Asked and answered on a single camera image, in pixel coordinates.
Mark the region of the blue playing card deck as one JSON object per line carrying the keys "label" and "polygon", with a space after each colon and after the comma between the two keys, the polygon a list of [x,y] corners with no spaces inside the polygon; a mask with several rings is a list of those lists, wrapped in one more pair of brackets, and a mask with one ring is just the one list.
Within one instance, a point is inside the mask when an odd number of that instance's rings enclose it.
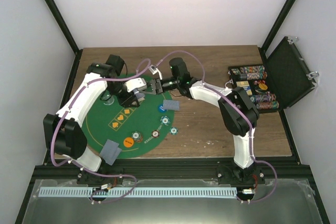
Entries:
{"label": "blue playing card deck", "polygon": [[139,102],[141,102],[145,99],[145,94],[139,92],[138,90],[134,91],[134,95]]}

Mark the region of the blue small blind button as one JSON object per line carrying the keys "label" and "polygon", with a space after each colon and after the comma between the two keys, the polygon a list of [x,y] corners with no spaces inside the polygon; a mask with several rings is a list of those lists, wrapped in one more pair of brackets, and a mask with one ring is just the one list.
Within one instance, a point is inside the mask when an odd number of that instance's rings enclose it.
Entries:
{"label": "blue small blind button", "polygon": [[163,105],[161,104],[161,105],[158,106],[158,111],[159,111],[160,113],[165,113],[167,110],[164,109],[164,108],[163,108]]}

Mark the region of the poker chip stack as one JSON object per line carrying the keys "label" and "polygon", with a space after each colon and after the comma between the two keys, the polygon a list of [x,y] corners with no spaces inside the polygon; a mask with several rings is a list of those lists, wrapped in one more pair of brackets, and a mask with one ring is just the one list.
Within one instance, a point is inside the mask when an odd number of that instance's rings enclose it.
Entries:
{"label": "poker chip stack", "polygon": [[162,116],[161,118],[160,118],[160,121],[161,121],[161,123],[163,124],[163,125],[169,125],[170,124],[170,118],[168,117],[168,116]]}
{"label": "poker chip stack", "polygon": [[143,135],[139,131],[132,132],[131,137],[136,143],[141,143],[143,141]]}

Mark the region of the orange big blind button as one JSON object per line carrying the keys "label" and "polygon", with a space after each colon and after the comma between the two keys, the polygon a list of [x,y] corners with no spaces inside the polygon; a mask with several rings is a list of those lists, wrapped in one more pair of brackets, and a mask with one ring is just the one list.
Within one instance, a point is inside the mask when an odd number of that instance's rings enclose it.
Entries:
{"label": "orange big blind button", "polygon": [[123,145],[125,148],[131,148],[134,146],[134,139],[132,137],[126,137],[123,140]]}

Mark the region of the red poker chip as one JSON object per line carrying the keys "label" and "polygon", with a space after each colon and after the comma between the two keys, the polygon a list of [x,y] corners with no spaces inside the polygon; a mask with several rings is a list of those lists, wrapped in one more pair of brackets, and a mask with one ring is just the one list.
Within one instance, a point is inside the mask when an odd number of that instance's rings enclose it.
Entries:
{"label": "red poker chip", "polygon": [[157,138],[157,137],[159,137],[159,136],[160,136],[160,131],[158,131],[158,130],[154,130],[154,131],[151,133],[151,136],[152,136],[153,138]]}

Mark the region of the single teal poker chip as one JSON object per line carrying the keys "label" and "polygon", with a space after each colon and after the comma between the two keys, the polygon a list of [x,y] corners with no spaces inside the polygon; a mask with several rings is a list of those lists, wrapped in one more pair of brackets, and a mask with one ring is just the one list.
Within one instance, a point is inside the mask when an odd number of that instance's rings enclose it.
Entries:
{"label": "single teal poker chip", "polygon": [[170,133],[171,133],[172,135],[176,135],[176,134],[178,133],[178,129],[177,129],[176,127],[171,127],[171,128],[170,128]]}

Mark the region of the blue checkered playing card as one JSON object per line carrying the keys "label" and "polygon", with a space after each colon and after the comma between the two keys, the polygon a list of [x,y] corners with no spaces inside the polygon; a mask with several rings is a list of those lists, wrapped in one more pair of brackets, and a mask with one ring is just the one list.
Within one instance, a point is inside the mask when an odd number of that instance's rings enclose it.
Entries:
{"label": "blue checkered playing card", "polygon": [[112,166],[114,162],[116,161],[116,159],[118,158],[118,156],[120,155],[121,151],[122,149],[119,147],[106,151],[103,156],[105,162],[108,165]]}

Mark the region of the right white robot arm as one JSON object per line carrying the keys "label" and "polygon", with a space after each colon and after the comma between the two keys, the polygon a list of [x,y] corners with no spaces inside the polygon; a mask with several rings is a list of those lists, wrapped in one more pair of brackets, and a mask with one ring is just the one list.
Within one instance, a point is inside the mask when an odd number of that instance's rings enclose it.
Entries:
{"label": "right white robot arm", "polygon": [[224,125],[232,133],[234,139],[233,177],[244,184],[254,172],[254,133],[259,119],[259,112],[245,90],[237,88],[221,88],[208,84],[205,77],[196,78],[190,75],[186,63],[180,57],[169,62],[172,76],[163,78],[157,65],[149,64],[146,68],[159,78],[150,82],[152,94],[178,90],[180,95],[190,99],[203,101],[220,109]]}

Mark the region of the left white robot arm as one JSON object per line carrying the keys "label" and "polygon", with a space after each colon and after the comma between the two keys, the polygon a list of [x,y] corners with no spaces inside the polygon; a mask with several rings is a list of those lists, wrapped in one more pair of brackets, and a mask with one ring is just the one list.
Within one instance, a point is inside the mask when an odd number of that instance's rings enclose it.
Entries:
{"label": "left white robot arm", "polygon": [[88,147],[82,125],[96,99],[105,91],[117,97],[125,108],[139,106],[135,91],[145,88],[146,82],[139,73],[121,78],[124,65],[124,60],[116,55],[110,55],[106,63],[92,63],[70,100],[56,114],[44,117],[46,147],[54,166],[61,165],[55,160],[58,154],[67,162],[89,170],[88,176],[95,184],[106,180],[107,170],[101,167],[102,159]]}

